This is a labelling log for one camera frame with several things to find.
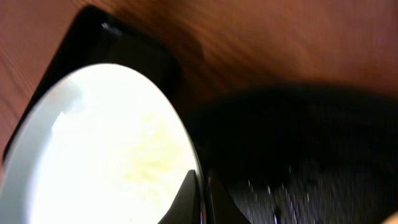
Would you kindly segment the yellow plate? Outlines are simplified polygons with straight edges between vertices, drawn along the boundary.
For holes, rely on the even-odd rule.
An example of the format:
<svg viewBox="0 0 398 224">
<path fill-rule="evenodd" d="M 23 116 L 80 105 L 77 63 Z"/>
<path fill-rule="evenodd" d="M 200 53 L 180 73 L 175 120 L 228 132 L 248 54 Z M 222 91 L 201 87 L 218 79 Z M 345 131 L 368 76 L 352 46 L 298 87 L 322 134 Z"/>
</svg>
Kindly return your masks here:
<svg viewBox="0 0 398 224">
<path fill-rule="evenodd" d="M 398 224 L 398 212 L 393 213 L 387 217 L 381 224 Z"/>
</svg>

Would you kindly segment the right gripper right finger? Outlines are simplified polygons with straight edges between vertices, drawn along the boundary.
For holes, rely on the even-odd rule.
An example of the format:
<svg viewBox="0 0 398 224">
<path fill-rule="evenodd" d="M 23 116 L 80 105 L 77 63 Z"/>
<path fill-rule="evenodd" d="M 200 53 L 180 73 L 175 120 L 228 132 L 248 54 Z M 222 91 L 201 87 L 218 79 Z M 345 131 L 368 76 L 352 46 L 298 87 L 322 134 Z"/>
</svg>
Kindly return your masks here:
<svg viewBox="0 0 398 224">
<path fill-rule="evenodd" d="M 214 170 L 210 170 L 207 174 L 206 199 L 209 223 L 250 224 L 233 202 Z"/>
</svg>

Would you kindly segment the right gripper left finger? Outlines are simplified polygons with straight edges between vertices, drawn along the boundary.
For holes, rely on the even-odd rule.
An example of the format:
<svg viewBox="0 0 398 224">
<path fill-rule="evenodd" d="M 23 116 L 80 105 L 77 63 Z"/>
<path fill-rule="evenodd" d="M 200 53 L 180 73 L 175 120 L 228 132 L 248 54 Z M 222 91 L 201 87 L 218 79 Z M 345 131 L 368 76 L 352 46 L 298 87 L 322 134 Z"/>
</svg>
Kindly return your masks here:
<svg viewBox="0 0 398 224">
<path fill-rule="evenodd" d="M 189 170 L 159 224 L 200 224 L 200 191 L 194 170 Z"/>
</svg>

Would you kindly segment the mint plate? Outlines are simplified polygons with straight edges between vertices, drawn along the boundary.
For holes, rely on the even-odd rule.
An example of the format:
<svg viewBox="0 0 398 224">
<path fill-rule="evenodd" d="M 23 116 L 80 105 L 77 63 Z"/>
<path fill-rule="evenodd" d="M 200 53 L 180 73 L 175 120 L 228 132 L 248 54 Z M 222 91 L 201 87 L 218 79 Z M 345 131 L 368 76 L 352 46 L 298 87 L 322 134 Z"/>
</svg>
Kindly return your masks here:
<svg viewBox="0 0 398 224">
<path fill-rule="evenodd" d="M 2 223 L 159 223 L 187 172 L 200 177 L 166 96 L 139 72 L 109 63 L 51 87 L 4 165 Z"/>
</svg>

